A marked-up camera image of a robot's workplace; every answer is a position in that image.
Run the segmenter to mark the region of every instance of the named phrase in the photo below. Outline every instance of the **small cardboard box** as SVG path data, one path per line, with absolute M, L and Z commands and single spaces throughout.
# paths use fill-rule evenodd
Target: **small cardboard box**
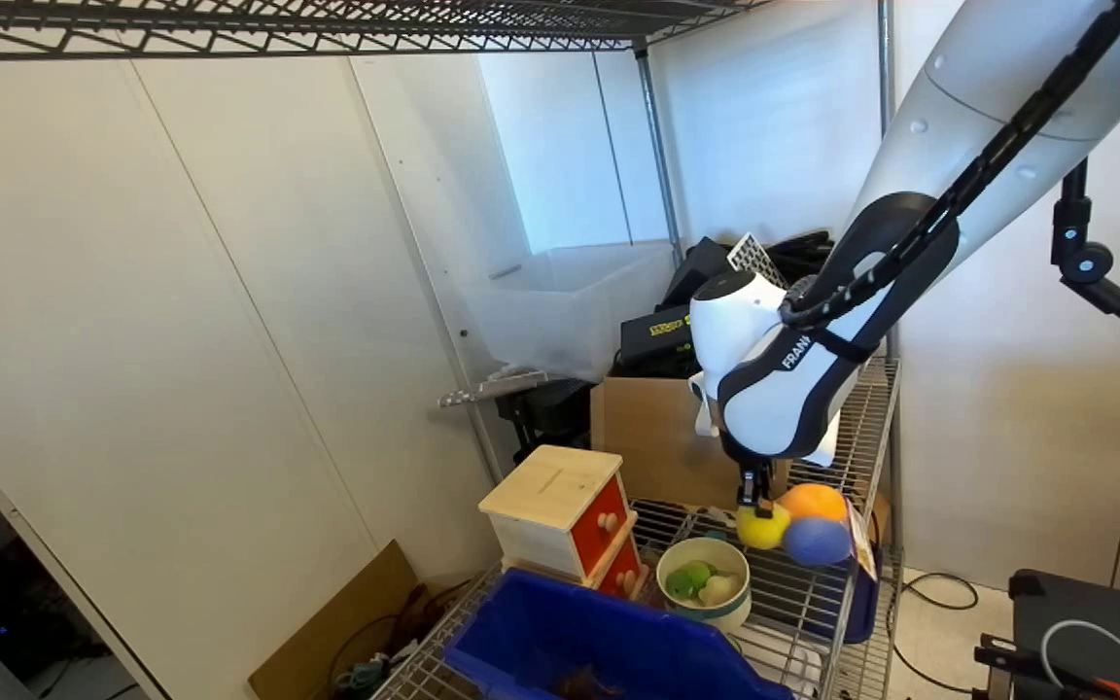
M 590 392 L 590 444 L 624 455 L 631 503 L 737 506 L 739 466 L 694 419 L 681 379 L 608 379 Z

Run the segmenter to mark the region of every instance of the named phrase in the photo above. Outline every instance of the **blue plastic basket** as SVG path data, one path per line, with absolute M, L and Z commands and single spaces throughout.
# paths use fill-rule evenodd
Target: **blue plastic basket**
M 555 700 L 575 678 L 615 700 L 794 700 L 711 628 L 531 573 L 497 580 L 449 663 L 489 700 Z

